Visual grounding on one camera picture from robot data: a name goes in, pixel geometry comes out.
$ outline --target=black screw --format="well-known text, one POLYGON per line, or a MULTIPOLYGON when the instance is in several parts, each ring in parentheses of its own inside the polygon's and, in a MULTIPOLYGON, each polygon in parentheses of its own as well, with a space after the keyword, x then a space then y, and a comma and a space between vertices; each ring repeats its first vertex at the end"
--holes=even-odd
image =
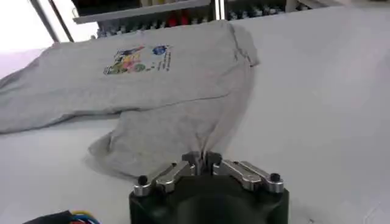
POLYGON ((147 183, 147 176, 142 175, 138 177, 138 184, 145 185, 147 183))
POLYGON ((272 173, 269 177, 269 179, 272 181, 272 182, 279 182, 280 181, 280 175, 277 174, 277 173, 272 173))

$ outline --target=shelf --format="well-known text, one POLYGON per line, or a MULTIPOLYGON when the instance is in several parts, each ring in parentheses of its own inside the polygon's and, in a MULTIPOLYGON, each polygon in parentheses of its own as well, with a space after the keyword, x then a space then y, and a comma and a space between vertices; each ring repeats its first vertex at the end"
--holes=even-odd
POLYGON ((168 12, 180 9, 189 9, 209 5, 211 0, 186 0, 162 5, 152 5, 149 7, 140 7, 135 9, 120 10, 88 16, 78 16, 73 18, 77 24, 100 22, 111 19, 128 18, 133 16, 147 15, 160 12, 168 12))
POLYGON ((312 9, 341 5, 334 0, 298 0, 298 2, 307 5, 312 9))

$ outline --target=clothing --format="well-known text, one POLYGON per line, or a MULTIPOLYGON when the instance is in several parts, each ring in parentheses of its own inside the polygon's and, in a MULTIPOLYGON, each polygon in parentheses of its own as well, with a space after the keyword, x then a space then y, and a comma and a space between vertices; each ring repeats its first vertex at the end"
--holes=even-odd
POLYGON ((131 170, 147 167, 147 157, 171 161, 212 148, 257 63, 249 33, 227 21, 56 44, 0 80, 0 133, 121 113, 90 151, 139 175, 145 170, 131 170))

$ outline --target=colorful wire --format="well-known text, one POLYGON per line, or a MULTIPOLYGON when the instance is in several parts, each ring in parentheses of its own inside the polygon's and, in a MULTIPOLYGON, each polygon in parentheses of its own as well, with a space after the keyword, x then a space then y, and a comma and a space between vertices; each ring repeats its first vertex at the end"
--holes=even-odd
POLYGON ((95 219, 95 217, 94 217, 91 213, 89 213, 88 211, 76 210, 76 211, 71 211, 71 213, 72 213, 73 215, 88 215, 88 216, 90 216, 90 217, 92 217, 92 218, 95 219))
POLYGON ((72 222, 79 221, 79 220, 82 220, 82 221, 90 223, 90 224, 100 224, 95 218, 93 218, 89 215, 78 214, 78 215, 72 216, 72 222))

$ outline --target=bottle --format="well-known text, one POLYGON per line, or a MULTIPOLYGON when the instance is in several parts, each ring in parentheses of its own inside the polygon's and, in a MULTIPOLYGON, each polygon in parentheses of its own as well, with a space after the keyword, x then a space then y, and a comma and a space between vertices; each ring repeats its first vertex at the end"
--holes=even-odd
POLYGON ((202 23, 207 23, 207 22, 208 22, 208 17, 207 16, 203 17, 202 23))
POLYGON ((161 5, 164 4, 164 0, 152 0, 152 5, 161 5))
POLYGON ((196 25, 197 24, 197 18, 193 18, 191 20, 191 25, 196 25))
POLYGON ((139 24, 135 24, 130 32, 136 32, 139 28, 139 24))
POLYGON ((147 29, 147 24, 146 23, 142 24, 141 30, 146 30, 146 29, 147 29))
POLYGON ((151 30, 155 30, 157 28, 157 21, 154 21, 151 25, 151 30))
POLYGON ((241 18, 242 19, 247 19, 249 16, 248 16, 248 12, 247 11, 243 11, 243 14, 241 14, 241 18))
POLYGON ((264 9, 264 13, 265 13, 266 15, 269 15, 269 10, 270 10, 269 6, 268 6, 268 5, 264 5, 264 6, 263 6, 263 9, 264 9))
POLYGON ((151 0, 140 0, 140 1, 142 7, 147 7, 152 5, 151 0))
POLYGON ((125 26, 125 25, 122 25, 122 26, 121 26, 121 32, 122 32, 122 33, 126 33, 126 26, 125 26))
POLYGON ((182 15, 181 20, 182 20, 181 21, 182 25, 188 25, 189 24, 187 16, 182 15))
POLYGON ((237 14, 233 11, 229 11, 230 15, 230 20, 236 20, 237 19, 237 14))
POLYGON ((117 32, 116 29, 114 27, 111 27, 111 32, 110 33, 112 35, 116 35, 116 32, 117 32))
POLYGON ((259 9, 258 7, 252 6, 252 10, 253 10, 254 16, 256 16, 256 17, 263 16, 263 11, 261 9, 259 9))
POLYGON ((165 26, 166 26, 166 22, 162 21, 161 24, 160 24, 160 28, 159 29, 164 29, 165 26))
POLYGON ((270 14, 270 15, 275 15, 275 14, 276 14, 276 9, 270 8, 270 9, 269 9, 269 14, 270 14))
POLYGON ((98 29, 98 30, 96 31, 96 36, 97 36, 98 38, 102 37, 102 31, 101 31, 100 29, 98 29))
POLYGON ((276 14, 284 14, 285 12, 280 9, 280 8, 276 8, 276 14))
POLYGON ((170 17, 170 19, 168 19, 168 26, 169 27, 177 26, 177 21, 174 17, 170 17))

